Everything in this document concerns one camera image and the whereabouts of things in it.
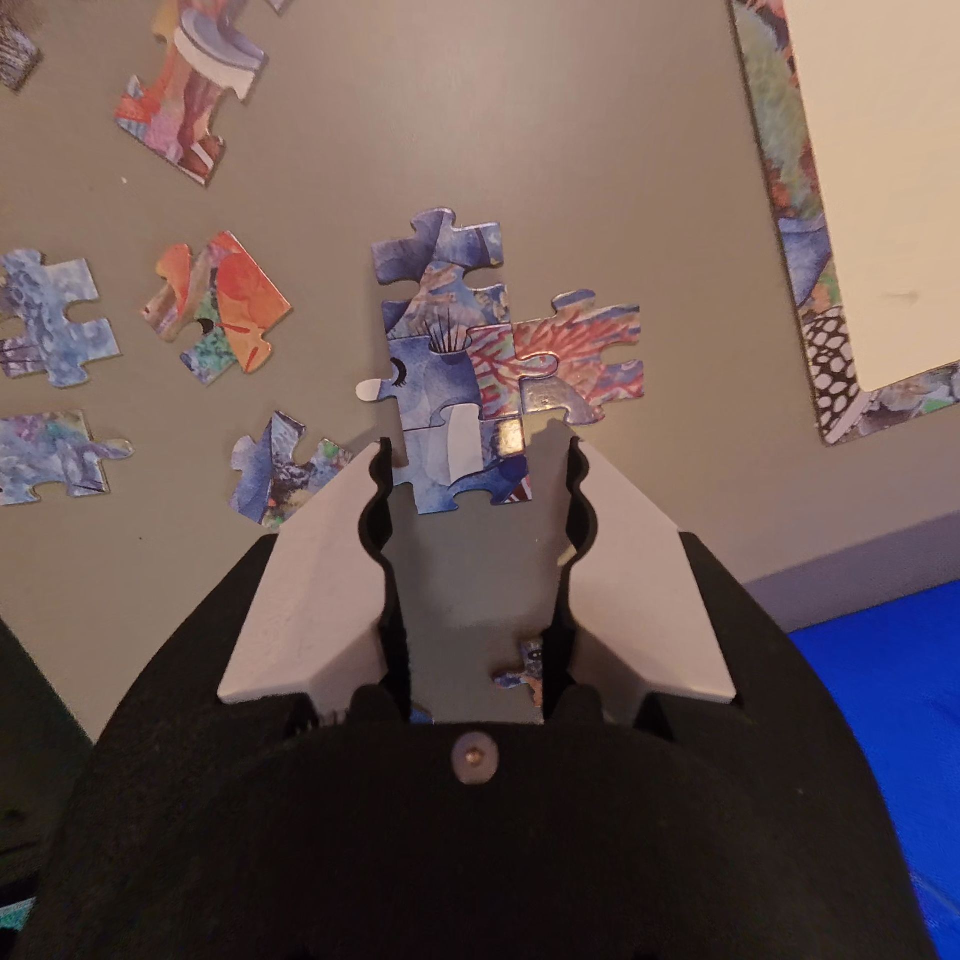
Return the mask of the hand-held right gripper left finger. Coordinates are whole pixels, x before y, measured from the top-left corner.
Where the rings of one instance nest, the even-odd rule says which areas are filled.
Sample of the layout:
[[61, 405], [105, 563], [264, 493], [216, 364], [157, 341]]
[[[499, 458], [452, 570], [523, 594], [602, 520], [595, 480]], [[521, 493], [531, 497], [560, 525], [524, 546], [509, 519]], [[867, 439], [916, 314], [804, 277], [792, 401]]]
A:
[[370, 443], [279, 527], [218, 687], [224, 704], [304, 694], [340, 717], [354, 691], [384, 687], [401, 718], [411, 668], [394, 570], [389, 438]]

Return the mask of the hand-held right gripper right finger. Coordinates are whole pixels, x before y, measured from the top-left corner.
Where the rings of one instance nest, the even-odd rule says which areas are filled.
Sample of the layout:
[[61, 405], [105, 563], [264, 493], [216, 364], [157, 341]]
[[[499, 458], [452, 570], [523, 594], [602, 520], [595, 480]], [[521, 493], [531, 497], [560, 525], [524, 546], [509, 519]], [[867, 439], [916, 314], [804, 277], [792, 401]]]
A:
[[652, 693], [734, 702], [679, 526], [580, 437], [565, 480], [574, 553], [541, 636], [544, 717], [574, 684], [596, 690], [606, 718], [626, 726]]

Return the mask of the blue and green puzzle piece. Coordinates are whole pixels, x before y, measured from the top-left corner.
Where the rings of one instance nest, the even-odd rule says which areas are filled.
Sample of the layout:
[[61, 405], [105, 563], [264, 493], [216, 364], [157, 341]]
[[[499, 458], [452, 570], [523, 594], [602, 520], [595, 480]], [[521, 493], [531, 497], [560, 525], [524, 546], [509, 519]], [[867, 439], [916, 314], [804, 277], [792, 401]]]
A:
[[240, 438], [231, 453], [231, 468], [240, 473], [229, 498], [236, 513], [274, 531], [327, 486], [351, 462], [349, 450], [324, 438], [306, 462], [294, 451], [306, 426], [275, 411], [260, 438]]

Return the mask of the joined blue coral puzzle section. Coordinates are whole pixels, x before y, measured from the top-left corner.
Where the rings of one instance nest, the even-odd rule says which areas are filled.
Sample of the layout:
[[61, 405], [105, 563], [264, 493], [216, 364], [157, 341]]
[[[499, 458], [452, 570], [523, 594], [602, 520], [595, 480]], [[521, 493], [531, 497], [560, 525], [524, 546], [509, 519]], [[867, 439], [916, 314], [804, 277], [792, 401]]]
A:
[[409, 486], [420, 515], [456, 510], [483, 492], [494, 505], [532, 498], [524, 419], [560, 412], [569, 426], [600, 422], [613, 402], [643, 395], [642, 361], [604, 361], [642, 332], [636, 304], [598, 306], [578, 289], [555, 296], [543, 318], [511, 319], [506, 286], [469, 285], [469, 273], [503, 265], [500, 224], [459, 225], [445, 207], [421, 211], [409, 236], [371, 246], [380, 285], [416, 282], [381, 315], [390, 375], [356, 387], [363, 402], [395, 400]]

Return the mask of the orange coral puzzle piece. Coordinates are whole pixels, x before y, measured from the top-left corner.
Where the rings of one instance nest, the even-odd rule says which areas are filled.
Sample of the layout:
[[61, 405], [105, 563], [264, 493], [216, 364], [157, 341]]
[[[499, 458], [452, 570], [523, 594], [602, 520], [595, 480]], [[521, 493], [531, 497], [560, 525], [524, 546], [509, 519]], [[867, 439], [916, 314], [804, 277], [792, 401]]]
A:
[[266, 334], [292, 306], [234, 234], [218, 233], [198, 253], [185, 243], [169, 246], [154, 270], [163, 283], [141, 315], [166, 343], [200, 326], [198, 341], [179, 357], [202, 385], [234, 366], [249, 375], [267, 362]]

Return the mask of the jigsaw puzzle pieces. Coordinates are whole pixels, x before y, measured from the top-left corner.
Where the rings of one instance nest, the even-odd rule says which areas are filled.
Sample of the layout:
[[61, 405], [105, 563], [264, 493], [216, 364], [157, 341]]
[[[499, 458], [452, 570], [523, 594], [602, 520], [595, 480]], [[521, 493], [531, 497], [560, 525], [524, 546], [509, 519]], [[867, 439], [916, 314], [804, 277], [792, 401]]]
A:
[[[276, 412], [294, 460], [392, 434], [354, 385], [389, 367], [370, 245], [414, 213], [498, 218], [488, 161], [500, 76], [440, 3], [242, 2], [266, 52], [210, 123], [208, 185], [118, 126], [134, 75], [162, 73], [160, 2], [22, 2], [42, 60], [2, 88], [2, 618], [95, 741], [143, 668], [269, 530], [230, 506], [236, 442]], [[232, 233], [291, 310], [270, 357], [204, 383], [142, 309], [157, 265]]]

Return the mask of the orange jar puzzle piece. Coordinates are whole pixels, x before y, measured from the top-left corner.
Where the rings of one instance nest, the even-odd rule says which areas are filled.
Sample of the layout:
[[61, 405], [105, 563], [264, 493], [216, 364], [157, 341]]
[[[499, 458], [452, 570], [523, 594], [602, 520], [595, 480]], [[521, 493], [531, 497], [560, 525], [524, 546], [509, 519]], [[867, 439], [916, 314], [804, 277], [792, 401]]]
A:
[[234, 24], [245, 1], [163, 1], [151, 33], [165, 43], [156, 79], [130, 77], [114, 121], [153, 154], [206, 186], [224, 140], [210, 120], [226, 92], [244, 101], [267, 55]]

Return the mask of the blue plastic bin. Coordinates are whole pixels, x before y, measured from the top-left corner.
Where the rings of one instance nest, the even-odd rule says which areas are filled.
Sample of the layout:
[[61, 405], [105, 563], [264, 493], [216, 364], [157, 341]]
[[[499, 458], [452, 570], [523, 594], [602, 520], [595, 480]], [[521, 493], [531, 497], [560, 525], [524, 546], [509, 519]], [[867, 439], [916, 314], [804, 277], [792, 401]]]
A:
[[959, 957], [959, 583], [790, 634], [880, 786], [941, 958]]

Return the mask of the black perforated padded panel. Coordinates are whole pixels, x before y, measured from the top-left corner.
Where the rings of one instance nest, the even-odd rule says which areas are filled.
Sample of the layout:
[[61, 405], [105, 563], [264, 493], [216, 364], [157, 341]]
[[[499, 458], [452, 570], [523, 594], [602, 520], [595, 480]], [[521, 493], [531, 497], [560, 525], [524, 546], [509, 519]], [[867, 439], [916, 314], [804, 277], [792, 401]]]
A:
[[66, 704], [1, 624], [1, 904], [36, 893], [91, 752]]

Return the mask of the puzzle frame board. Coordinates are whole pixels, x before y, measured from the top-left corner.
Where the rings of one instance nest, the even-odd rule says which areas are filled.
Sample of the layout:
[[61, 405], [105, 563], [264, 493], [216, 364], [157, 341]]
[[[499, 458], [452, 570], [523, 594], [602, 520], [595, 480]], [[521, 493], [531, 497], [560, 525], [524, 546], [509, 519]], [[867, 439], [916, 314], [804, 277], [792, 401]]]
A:
[[823, 443], [958, 403], [958, 2], [728, 2]]

